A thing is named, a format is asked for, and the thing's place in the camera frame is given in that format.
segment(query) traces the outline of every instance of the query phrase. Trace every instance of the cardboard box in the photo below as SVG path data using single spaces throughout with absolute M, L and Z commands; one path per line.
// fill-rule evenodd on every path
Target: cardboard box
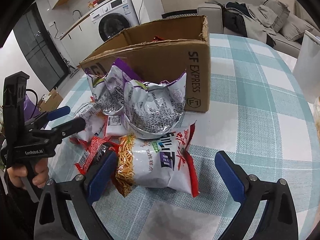
M 153 41 L 155 36 L 164 41 Z M 80 66 L 85 73 L 105 75 L 118 57 L 149 82 L 171 82 L 187 71 L 185 110 L 208 111 L 211 61 L 205 16 L 163 19 L 125 29 Z
M 52 89 L 48 95 L 50 97 L 46 102 L 41 99 L 38 103 L 41 112 L 56 110 L 63 100 L 55 89 Z

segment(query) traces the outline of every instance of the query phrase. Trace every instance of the human hand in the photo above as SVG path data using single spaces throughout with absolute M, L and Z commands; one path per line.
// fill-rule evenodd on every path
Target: human hand
M 16 187 L 26 189 L 21 181 L 21 177 L 26 177 L 28 174 L 27 168 L 23 165 L 16 165 L 8 168 L 8 175 L 12 184 Z M 46 181 L 49 179 L 48 158 L 44 158 L 38 161 L 35 165 L 35 172 L 37 175 L 32 179 L 32 183 L 42 188 Z

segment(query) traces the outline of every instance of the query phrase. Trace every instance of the snack packaging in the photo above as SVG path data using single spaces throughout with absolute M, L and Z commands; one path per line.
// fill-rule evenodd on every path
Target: snack packaging
M 154 36 L 153 41 L 164 41 L 164 39 L 161 39 L 158 36 Z
M 103 137 L 109 139 L 112 136 L 124 136 L 129 132 L 121 123 L 121 116 L 107 116 L 107 122 L 103 127 Z
M 118 152 L 119 145 L 96 136 L 92 137 L 90 145 L 84 151 L 81 159 L 78 163 L 75 163 L 76 168 L 81 174 L 85 175 L 90 166 L 95 165 L 109 149 Z
M 106 115 L 120 115 L 123 110 L 123 84 L 140 77 L 121 59 L 117 58 L 105 76 L 88 75 L 94 101 Z
M 186 94 L 186 77 L 169 83 L 131 80 L 124 87 L 124 127 L 140 139 L 160 138 L 179 121 Z
M 170 187 L 196 197 L 198 180 L 187 152 L 194 130 L 195 124 L 180 127 L 157 140 L 121 137 L 114 179 L 119 193 L 126 197 L 134 185 L 140 185 Z
M 87 144 L 93 136 L 99 135 L 107 117 L 102 113 L 100 107 L 94 102 L 82 104 L 75 112 L 74 118 L 82 117 L 85 120 L 85 129 L 71 135 L 70 142 L 75 144 Z

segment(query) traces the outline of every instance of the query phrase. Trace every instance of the blue and white tablecloth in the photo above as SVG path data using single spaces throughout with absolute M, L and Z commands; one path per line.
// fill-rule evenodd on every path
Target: blue and white tablecloth
M 287 180 L 294 200 L 299 239 L 311 232 L 320 199 L 320 148 L 314 120 L 302 91 L 276 51 L 255 40 L 210 34 L 211 95 L 205 114 L 188 112 L 182 125 L 195 120 L 189 149 L 199 178 L 196 198 L 170 188 L 138 187 L 123 198 L 113 185 L 96 203 L 95 211 L 115 239 L 218 239 L 239 208 L 214 166 L 224 150 L 247 174 L 260 180 Z M 90 100 L 85 77 L 60 106 L 72 118 Z M 49 161 L 50 176 L 70 180 L 82 149 L 64 139 Z M 81 238 L 85 237 L 72 205 L 68 204 Z M 262 202 L 246 238 L 255 232 Z

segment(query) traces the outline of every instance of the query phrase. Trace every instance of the pillow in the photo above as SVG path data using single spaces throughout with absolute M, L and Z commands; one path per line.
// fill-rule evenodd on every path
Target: pillow
M 288 5 L 278 0 L 267 0 L 264 5 L 273 10 L 278 16 L 271 27 L 276 33 L 279 32 L 289 16 Z
M 305 31 L 312 32 L 313 29 L 314 27 L 312 25 L 290 13 L 279 33 L 289 41 L 296 41 L 303 37 Z

